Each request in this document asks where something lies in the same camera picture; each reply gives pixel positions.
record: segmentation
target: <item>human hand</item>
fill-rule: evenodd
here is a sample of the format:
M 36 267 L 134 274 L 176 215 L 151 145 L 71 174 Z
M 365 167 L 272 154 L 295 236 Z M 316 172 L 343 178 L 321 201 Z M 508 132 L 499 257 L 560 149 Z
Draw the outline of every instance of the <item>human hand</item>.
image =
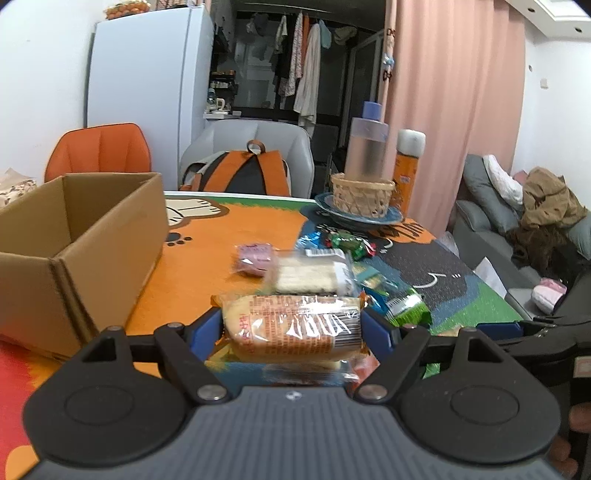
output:
M 570 409 L 569 427 L 575 432 L 591 433 L 591 402 L 575 405 Z M 548 452 L 550 463 L 566 478 L 572 478 L 579 466 L 570 458 L 570 443 L 556 437 Z

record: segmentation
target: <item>refrigerator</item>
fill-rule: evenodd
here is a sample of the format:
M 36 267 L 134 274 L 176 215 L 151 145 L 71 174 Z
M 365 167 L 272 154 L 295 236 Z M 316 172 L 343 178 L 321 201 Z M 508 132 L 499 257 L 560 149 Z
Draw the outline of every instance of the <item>refrigerator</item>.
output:
M 179 162 L 205 127 L 213 23 L 204 6 L 101 22 L 90 57 L 86 123 L 133 123 L 152 170 L 177 190 Z

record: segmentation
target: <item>gray chair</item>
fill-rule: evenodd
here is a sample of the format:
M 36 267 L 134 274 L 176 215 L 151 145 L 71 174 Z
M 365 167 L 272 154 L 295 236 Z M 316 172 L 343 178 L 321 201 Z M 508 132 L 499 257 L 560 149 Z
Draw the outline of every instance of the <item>gray chair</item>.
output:
M 292 197 L 310 198 L 314 160 L 310 138 L 302 127 L 265 120 L 219 120 L 212 122 L 185 150 L 181 174 L 192 163 L 218 151 L 246 150 L 246 142 L 260 140 L 268 151 L 279 150 L 290 169 Z

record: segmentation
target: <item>cardboard box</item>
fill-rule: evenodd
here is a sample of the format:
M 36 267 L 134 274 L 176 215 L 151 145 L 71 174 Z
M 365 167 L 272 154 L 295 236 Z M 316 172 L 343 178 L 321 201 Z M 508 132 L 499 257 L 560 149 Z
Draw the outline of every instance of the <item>cardboard box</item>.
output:
M 0 335 L 70 357 L 125 325 L 168 233 L 157 173 L 68 174 L 0 210 Z

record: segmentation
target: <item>packaged bread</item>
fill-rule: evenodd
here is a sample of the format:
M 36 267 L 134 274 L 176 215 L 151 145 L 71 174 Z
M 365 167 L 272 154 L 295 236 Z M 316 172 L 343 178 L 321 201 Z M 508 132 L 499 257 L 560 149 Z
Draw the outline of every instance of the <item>packaged bread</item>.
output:
M 354 297 L 248 295 L 223 302 L 226 334 L 245 362 L 336 361 L 362 347 Z

